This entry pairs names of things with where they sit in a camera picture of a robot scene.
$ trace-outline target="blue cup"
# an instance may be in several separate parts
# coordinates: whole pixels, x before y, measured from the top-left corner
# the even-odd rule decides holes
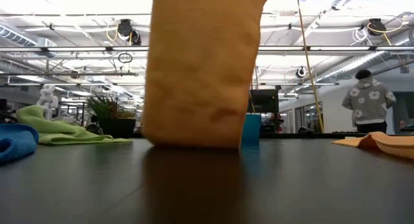
[[[261,115],[246,115],[241,145],[259,145]]]

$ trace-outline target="black monitor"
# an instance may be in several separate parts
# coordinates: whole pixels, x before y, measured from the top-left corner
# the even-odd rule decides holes
[[[279,98],[277,89],[249,90],[251,99],[248,99],[247,113],[278,113]]]

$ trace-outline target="green towel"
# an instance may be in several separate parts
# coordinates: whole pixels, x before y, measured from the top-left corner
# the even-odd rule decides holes
[[[39,132],[39,144],[90,144],[131,142],[131,139],[113,139],[110,135],[96,135],[84,127],[73,126],[64,121],[49,121],[43,117],[43,108],[38,105],[24,107],[16,112],[20,124],[27,124]]]

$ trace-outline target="person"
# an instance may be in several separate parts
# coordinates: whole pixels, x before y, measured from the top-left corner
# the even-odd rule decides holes
[[[396,102],[394,94],[384,84],[373,79],[371,72],[366,69],[358,71],[355,78],[358,83],[346,94],[343,107],[353,110],[359,132],[386,133],[387,109]]]

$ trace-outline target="dark hair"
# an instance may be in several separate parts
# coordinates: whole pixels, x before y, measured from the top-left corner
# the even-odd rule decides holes
[[[372,75],[373,74],[371,74],[371,72],[369,72],[369,70],[361,69],[360,71],[357,72],[357,74],[355,75],[355,78],[358,79],[358,80],[361,80],[361,79],[364,79],[364,78],[369,78]]]

